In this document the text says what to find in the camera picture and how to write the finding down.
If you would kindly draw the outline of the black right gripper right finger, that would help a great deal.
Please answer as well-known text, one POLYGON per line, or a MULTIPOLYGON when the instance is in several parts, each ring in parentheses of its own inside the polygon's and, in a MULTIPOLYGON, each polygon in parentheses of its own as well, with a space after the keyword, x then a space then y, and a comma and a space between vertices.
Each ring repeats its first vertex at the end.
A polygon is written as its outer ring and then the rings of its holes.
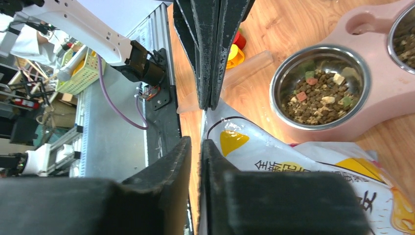
POLYGON ((366 235, 349 183, 330 172, 242 171, 212 140, 201 146, 203 235, 366 235))

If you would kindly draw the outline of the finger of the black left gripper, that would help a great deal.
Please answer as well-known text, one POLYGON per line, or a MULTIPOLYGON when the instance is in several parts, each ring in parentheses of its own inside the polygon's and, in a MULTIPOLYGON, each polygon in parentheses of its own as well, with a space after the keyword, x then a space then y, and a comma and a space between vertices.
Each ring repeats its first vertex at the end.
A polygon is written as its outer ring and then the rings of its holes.
POLYGON ((216 109, 222 85, 228 54, 240 27, 247 18, 255 0, 221 0, 214 33, 214 57, 211 67, 210 108, 216 109))
POLYGON ((215 60, 219 0, 175 0, 173 20, 179 40, 194 73, 198 106, 213 109, 213 65, 215 60))

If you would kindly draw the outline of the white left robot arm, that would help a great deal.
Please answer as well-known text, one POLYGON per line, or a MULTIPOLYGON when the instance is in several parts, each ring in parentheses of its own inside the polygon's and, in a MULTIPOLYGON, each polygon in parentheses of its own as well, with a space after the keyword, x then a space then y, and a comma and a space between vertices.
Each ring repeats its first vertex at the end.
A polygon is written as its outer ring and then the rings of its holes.
MULTIPOLYGON (((231 45, 252 0, 175 0, 173 24, 195 75, 199 108, 216 109, 231 45)), ((6 36, 13 44, 24 24, 50 23, 103 56, 129 80, 144 77, 144 51, 75 0, 3 0, 13 17, 6 36)))

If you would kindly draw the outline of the clear plastic food scoop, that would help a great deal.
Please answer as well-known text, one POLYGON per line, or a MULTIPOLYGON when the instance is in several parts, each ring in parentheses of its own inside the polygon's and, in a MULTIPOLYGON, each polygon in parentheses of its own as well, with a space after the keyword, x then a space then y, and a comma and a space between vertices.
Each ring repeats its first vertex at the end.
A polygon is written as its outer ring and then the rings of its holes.
MULTIPOLYGON (((234 69, 225 72, 224 81, 222 84, 222 90, 220 98, 225 97, 227 88, 239 85, 240 83, 247 80, 249 77, 255 75, 265 67, 269 66, 274 62, 273 56, 270 51, 265 50, 242 64, 236 66, 234 69)), ((196 92, 188 94, 184 100, 178 105, 177 113, 187 113, 199 110, 198 97, 196 92)))

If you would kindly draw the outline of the cat food bag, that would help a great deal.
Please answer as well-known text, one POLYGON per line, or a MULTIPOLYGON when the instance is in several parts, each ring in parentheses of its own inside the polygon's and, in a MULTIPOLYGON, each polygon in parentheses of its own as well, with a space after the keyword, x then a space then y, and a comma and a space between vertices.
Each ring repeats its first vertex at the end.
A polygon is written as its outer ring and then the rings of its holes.
POLYGON ((199 234, 414 234, 413 203, 355 143, 285 144, 223 101, 202 122, 199 234))

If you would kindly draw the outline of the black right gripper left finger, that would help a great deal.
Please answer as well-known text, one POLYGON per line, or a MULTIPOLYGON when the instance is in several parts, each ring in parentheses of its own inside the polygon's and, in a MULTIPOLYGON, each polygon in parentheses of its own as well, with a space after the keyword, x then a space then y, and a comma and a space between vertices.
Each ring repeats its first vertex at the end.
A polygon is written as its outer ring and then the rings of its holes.
POLYGON ((191 138, 121 183, 10 177, 0 182, 3 235, 182 235, 191 138))

